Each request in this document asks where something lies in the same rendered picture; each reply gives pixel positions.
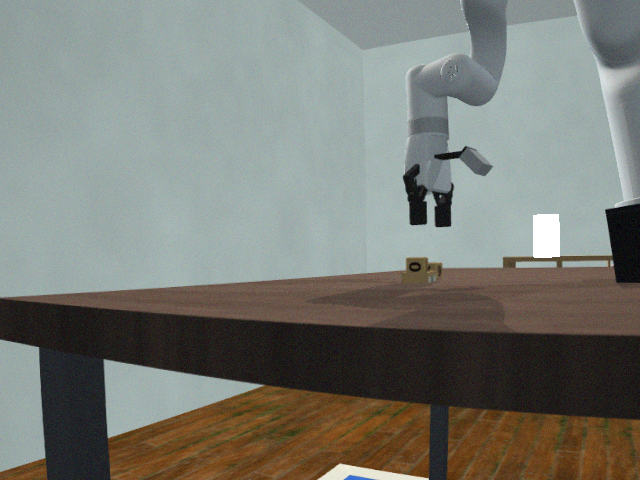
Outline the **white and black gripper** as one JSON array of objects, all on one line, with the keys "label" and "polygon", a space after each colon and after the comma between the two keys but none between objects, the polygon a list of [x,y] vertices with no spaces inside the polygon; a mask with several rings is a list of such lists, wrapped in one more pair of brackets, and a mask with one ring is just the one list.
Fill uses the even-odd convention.
[{"label": "white and black gripper", "polygon": [[[435,227],[451,226],[451,199],[454,185],[451,182],[450,160],[434,158],[436,154],[449,153],[447,140],[449,135],[439,132],[418,133],[407,138],[403,180],[408,194],[407,199],[410,202],[410,225],[427,224],[427,201],[424,199],[426,193],[427,195],[433,193],[437,204]],[[442,195],[441,198],[439,195]]]}]

